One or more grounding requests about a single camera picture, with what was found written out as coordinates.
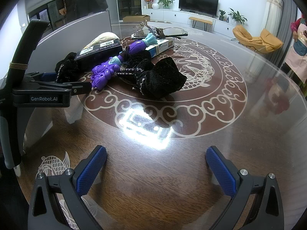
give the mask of white vase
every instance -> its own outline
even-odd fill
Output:
[[[160,5],[158,3],[153,3],[152,4],[152,8],[153,9],[158,9],[160,7]]]
[[[231,24],[237,26],[237,22],[235,21],[235,19],[231,19]]]

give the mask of white cloth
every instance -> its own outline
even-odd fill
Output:
[[[112,32],[105,32],[100,35],[98,35],[95,39],[93,39],[88,45],[86,45],[83,49],[86,49],[88,47],[98,45],[107,41],[119,39],[119,37],[112,33]]]
[[[283,0],[267,0],[260,31],[265,28],[272,35],[277,35],[281,21],[283,6]]]

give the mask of black box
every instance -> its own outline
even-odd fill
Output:
[[[110,57],[118,56],[122,51],[119,39],[107,41],[79,51],[75,61],[81,71],[90,71],[97,65],[106,62]]]

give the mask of hand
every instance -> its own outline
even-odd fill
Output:
[[[64,15],[66,15],[67,12],[66,12],[65,8],[62,8],[62,9],[59,10],[59,13],[64,16]]]
[[[293,31],[293,39],[294,39],[295,42],[297,42],[298,35],[297,35],[296,31]]]

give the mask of potted plant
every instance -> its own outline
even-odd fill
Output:
[[[243,24],[248,21],[244,16],[240,15],[239,11],[237,11],[237,13],[232,9],[231,12],[229,12],[228,14],[232,17],[232,24],[233,25],[237,25],[237,24]]]
[[[169,5],[173,2],[174,2],[174,0],[159,0],[158,4],[162,3],[163,8],[169,8]]]
[[[144,1],[147,2],[148,8],[152,8],[152,4],[153,4],[154,0],[144,0]]]
[[[220,20],[220,21],[223,21],[223,20],[224,20],[224,15],[226,14],[226,12],[223,11],[223,10],[221,10],[221,9],[219,10],[219,12],[220,12],[220,14],[221,14],[220,17],[219,17],[219,20]]]

